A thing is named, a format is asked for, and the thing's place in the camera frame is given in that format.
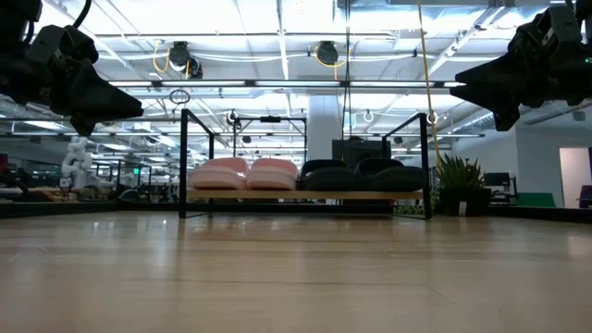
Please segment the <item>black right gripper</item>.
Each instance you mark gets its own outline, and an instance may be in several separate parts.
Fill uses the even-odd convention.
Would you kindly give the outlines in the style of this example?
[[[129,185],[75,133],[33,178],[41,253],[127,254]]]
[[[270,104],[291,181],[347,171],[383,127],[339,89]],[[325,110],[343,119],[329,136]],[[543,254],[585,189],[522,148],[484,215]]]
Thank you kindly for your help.
[[[475,105],[509,105],[492,112],[496,131],[520,118],[518,105],[539,107],[563,100],[579,105],[592,98],[592,39],[542,44],[536,19],[520,26],[505,54],[455,76],[450,94]]]

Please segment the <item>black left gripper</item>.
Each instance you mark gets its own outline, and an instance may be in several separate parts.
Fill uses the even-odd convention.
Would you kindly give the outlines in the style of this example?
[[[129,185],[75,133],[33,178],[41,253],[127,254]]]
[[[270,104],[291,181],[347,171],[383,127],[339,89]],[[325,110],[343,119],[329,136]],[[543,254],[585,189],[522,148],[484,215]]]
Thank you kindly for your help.
[[[96,123],[139,117],[142,103],[101,79],[93,69],[98,52],[93,39],[80,31],[64,31],[62,56],[47,64],[28,60],[20,32],[6,36],[6,94],[18,104],[48,105],[55,113],[77,117],[71,125],[80,136],[90,137]]]

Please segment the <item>black slide sandal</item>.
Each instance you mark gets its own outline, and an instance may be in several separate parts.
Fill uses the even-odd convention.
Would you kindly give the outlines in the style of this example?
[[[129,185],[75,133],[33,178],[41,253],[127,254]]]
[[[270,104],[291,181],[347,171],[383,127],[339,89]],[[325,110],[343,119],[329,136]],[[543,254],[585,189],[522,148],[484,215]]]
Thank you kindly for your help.
[[[367,158],[354,169],[363,191],[420,191],[426,185],[426,173],[417,166],[405,166],[394,159]]]
[[[356,175],[340,160],[316,159],[304,163],[298,180],[302,191],[351,191]]]

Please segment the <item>pink slide sandal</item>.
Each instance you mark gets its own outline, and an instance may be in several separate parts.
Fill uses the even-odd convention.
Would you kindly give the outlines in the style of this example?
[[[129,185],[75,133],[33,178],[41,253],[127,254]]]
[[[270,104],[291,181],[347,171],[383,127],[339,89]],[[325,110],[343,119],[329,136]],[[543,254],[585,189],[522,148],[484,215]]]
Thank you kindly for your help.
[[[288,160],[260,158],[252,163],[245,179],[249,190],[294,191],[299,169]]]
[[[211,159],[190,173],[189,184],[196,190],[245,190],[248,170],[243,158]]]

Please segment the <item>black-framed wooden shoe shelf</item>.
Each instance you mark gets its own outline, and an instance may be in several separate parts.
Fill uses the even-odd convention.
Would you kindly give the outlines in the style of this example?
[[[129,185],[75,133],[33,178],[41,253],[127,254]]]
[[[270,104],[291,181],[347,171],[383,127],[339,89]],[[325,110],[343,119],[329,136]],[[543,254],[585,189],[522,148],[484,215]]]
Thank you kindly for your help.
[[[180,173],[179,180],[179,206],[178,213],[180,219],[188,218],[187,216],[187,199],[188,199],[188,169],[187,169],[187,155],[188,155],[188,126],[189,122],[197,123],[207,134],[209,140],[208,157],[213,159],[215,156],[214,140],[216,133],[212,132],[204,123],[195,116],[191,110],[183,108],[180,111]],[[263,198],[263,199],[340,199],[340,200],[423,200],[425,209],[425,219],[432,218],[431,208],[431,193],[430,180],[427,175],[428,165],[428,151],[427,151],[427,116],[424,113],[418,113],[407,119],[402,125],[396,129],[388,132],[382,136],[382,154],[387,155],[387,138],[399,130],[407,127],[411,123],[418,121],[420,124],[420,142],[421,142],[421,159],[422,169],[425,171],[425,186],[422,189],[422,194],[418,192],[370,192],[370,191],[204,191],[202,198],[209,200],[209,207],[213,209],[214,199],[220,198]]]

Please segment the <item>white robot figure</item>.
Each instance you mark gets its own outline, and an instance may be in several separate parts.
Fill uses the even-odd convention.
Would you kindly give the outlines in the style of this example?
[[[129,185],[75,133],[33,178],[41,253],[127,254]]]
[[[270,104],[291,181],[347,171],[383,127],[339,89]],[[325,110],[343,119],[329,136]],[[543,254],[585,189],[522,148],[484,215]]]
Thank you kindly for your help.
[[[92,164],[92,154],[86,152],[86,137],[73,137],[61,165],[60,189],[79,190],[86,186],[87,171]]]

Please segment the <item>small dark monitor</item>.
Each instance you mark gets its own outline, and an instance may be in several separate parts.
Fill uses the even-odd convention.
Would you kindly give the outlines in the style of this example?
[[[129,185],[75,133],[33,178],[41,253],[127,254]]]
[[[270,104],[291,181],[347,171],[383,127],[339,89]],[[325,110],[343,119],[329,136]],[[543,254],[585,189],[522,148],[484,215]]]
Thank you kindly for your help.
[[[485,173],[484,182],[487,187],[510,187],[511,176],[508,172]]]

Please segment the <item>green box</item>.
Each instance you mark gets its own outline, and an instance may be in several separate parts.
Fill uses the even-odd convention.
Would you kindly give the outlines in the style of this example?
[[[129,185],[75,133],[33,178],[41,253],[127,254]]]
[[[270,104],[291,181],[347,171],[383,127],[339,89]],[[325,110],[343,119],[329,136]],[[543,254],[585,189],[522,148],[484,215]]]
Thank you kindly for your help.
[[[556,207],[553,194],[550,192],[519,192],[517,205],[521,207]]]

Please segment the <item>green potted plant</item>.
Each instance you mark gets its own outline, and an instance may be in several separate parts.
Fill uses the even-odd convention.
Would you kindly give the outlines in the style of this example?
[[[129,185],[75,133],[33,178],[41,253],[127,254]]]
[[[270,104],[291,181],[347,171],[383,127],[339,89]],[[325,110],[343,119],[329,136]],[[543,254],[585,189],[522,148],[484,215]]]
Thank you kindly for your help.
[[[450,216],[482,216],[487,212],[491,189],[485,186],[478,160],[444,154],[438,166],[439,200]]]

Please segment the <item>black monitor screen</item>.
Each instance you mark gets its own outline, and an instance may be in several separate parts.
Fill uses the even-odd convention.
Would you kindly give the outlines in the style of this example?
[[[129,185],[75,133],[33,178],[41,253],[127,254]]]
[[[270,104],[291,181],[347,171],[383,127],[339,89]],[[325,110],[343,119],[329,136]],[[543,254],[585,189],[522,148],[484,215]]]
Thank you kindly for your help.
[[[332,141],[332,158],[342,161],[350,170],[354,170],[365,159],[385,156],[381,140],[367,141],[355,137],[353,140]]]

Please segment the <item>white pillar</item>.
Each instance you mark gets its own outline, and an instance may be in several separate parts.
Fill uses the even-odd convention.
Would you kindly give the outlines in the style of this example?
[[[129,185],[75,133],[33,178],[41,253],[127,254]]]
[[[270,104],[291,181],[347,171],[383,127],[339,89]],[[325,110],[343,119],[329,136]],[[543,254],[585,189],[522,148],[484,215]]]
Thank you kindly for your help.
[[[332,142],[341,135],[341,108],[337,95],[313,95],[307,115],[307,150],[310,160],[331,159]]]

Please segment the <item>black background rig frame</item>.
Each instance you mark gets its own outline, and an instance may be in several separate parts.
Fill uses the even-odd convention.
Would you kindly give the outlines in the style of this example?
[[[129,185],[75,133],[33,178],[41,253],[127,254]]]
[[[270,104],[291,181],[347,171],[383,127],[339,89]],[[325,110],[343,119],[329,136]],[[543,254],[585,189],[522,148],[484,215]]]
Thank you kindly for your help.
[[[296,131],[303,137],[302,155],[303,160],[307,160],[308,155],[308,135],[307,135],[307,118],[306,117],[280,117],[280,116],[261,116],[261,117],[239,117],[235,116],[231,120],[232,123],[232,156],[237,154],[237,139],[244,133],[244,131],[253,122],[276,124],[281,122],[288,122]]]

